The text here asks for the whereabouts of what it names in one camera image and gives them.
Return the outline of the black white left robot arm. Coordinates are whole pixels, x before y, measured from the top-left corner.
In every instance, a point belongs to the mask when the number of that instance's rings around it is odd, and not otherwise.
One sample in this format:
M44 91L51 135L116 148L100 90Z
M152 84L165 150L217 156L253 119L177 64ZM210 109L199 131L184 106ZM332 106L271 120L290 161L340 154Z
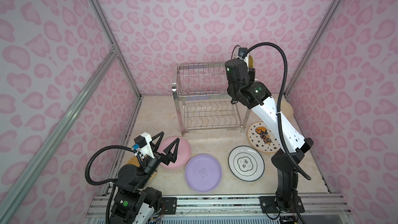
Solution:
M161 209L161 191L146 185L160 164L176 162L180 143L175 138L159 151L163 137L164 132L155 136L143 133L134 139L132 148L122 147L135 155L139 166L127 164L119 170L106 207L107 224L144 224Z

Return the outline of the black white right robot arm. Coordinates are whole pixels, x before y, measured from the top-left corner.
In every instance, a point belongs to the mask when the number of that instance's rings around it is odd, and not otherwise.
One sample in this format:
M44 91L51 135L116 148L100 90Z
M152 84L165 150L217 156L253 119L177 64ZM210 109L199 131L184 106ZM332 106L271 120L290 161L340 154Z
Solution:
M271 162L277 169L278 186L276 197L266 204L266 211L280 213L295 211L299 213L297 196L298 166L314 142L302 136L284 116L270 91L261 82L255 81L255 69L249 68L241 59L225 63L228 81L227 92L233 104L241 103L255 113L265 124L263 130L256 130L262 145L273 146L278 142L280 148L272 156Z

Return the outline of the green rimmed woven bamboo plate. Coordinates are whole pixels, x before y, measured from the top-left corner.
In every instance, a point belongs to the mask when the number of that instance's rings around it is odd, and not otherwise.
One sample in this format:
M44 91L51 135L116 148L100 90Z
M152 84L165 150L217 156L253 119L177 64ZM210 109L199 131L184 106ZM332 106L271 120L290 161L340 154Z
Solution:
M249 65L250 65L249 69L254 68L254 59L251 55L249 55Z

